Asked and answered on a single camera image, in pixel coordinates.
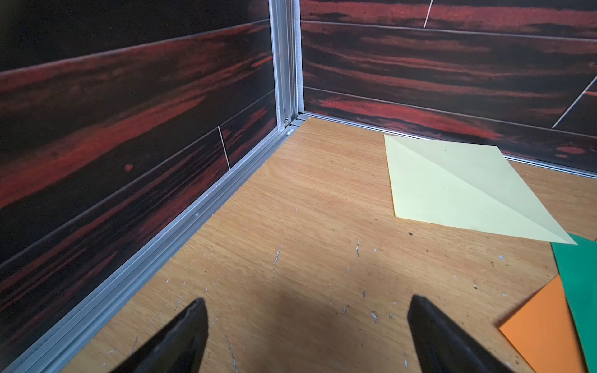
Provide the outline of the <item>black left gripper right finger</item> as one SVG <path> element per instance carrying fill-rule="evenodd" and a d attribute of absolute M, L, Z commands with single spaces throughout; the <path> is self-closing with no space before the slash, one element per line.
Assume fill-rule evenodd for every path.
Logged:
<path fill-rule="evenodd" d="M 511 371 L 426 297 L 412 297 L 407 321 L 423 372 Z"/>

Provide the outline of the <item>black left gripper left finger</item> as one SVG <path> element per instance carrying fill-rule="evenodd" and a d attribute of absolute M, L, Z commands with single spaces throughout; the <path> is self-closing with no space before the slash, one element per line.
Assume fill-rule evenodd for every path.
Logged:
<path fill-rule="evenodd" d="M 208 310 L 197 298 L 114 372 L 198 372 L 208 341 Z"/>

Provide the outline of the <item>green paper sheet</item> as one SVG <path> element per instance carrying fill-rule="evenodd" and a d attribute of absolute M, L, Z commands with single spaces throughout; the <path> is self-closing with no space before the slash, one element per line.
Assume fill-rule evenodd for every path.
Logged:
<path fill-rule="evenodd" d="M 585 363 L 596 371 L 596 242 L 571 234 L 572 244 L 552 244 Z"/>

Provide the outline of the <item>pale yellow paper sheet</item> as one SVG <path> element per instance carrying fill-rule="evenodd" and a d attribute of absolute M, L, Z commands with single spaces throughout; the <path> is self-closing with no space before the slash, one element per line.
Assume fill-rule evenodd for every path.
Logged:
<path fill-rule="evenodd" d="M 575 241 L 499 148 L 384 137 L 396 217 L 482 233 Z"/>

